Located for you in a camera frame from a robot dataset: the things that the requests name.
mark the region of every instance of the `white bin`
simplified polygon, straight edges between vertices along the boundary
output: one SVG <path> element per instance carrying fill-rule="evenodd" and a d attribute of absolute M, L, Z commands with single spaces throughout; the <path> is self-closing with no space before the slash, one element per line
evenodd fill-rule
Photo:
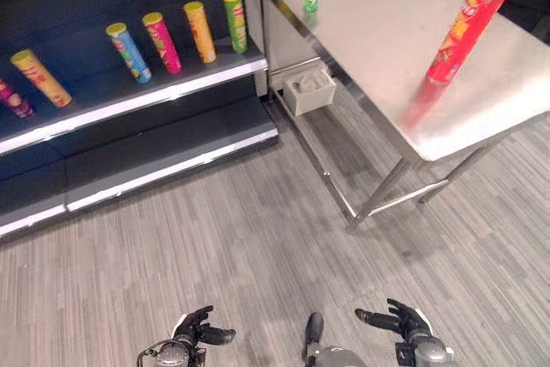
<path fill-rule="evenodd" d="M 289 76 L 284 81 L 284 100 L 296 115 L 333 103 L 336 83 L 324 69 L 313 69 Z"/>

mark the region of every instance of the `gray carpet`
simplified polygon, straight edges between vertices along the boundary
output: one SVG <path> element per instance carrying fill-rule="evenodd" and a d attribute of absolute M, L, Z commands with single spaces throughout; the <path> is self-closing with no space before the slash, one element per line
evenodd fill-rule
<path fill-rule="evenodd" d="M 395 366 L 396 336 L 353 314 L 383 311 L 386 297 L 423 309 L 461 366 L 550 365 L 548 119 L 428 205 L 399 205 L 348 233 L 270 110 L 279 146 L 2 245 L 1 365 L 133 365 L 182 312 L 213 303 L 211 321 L 238 335 L 209 347 L 207 365 L 300 366 L 305 321 L 319 310 L 325 343 Z M 304 121 L 356 201 L 397 162 L 344 94 Z"/>

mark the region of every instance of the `blue chip can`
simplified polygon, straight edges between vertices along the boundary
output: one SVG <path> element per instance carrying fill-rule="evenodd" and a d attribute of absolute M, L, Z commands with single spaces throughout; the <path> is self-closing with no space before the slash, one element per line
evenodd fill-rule
<path fill-rule="evenodd" d="M 119 51 L 136 80 L 140 83 L 150 81 L 151 71 L 131 38 L 126 25 L 122 22 L 113 23 L 107 26 L 105 32 L 111 37 L 114 47 Z"/>

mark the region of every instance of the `red chip can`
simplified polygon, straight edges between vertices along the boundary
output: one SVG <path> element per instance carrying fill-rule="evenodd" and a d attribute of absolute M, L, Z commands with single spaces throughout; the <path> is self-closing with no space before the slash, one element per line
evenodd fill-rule
<path fill-rule="evenodd" d="M 170 38 L 170 33 L 166 28 L 166 23 L 162 15 L 158 12 L 149 13 L 144 16 L 143 23 L 153 39 L 158 54 L 161 55 L 162 62 L 170 73 L 178 73 L 181 70 L 180 57 L 175 50 L 174 42 Z"/>
<path fill-rule="evenodd" d="M 466 0 L 427 72 L 432 81 L 452 81 L 503 2 L 504 0 Z"/>
<path fill-rule="evenodd" d="M 28 101 L 21 98 L 2 79 L 0 79 L 0 101 L 21 119 L 27 119 L 34 115 L 34 110 Z"/>

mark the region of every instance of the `pink chip can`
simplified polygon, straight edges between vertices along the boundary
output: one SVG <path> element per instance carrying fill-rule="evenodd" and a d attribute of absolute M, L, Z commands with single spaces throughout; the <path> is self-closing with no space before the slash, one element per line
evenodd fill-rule
<path fill-rule="evenodd" d="M 34 115 L 34 110 L 28 101 L 21 98 L 2 79 L 0 79 L 0 101 L 21 119 L 27 119 Z"/>
<path fill-rule="evenodd" d="M 142 22 L 149 32 L 149 36 L 155 43 L 162 62 L 170 73 L 178 73 L 181 70 L 181 62 L 178 52 L 175 50 L 174 42 L 166 28 L 166 23 L 159 12 L 152 12 L 144 16 Z"/>

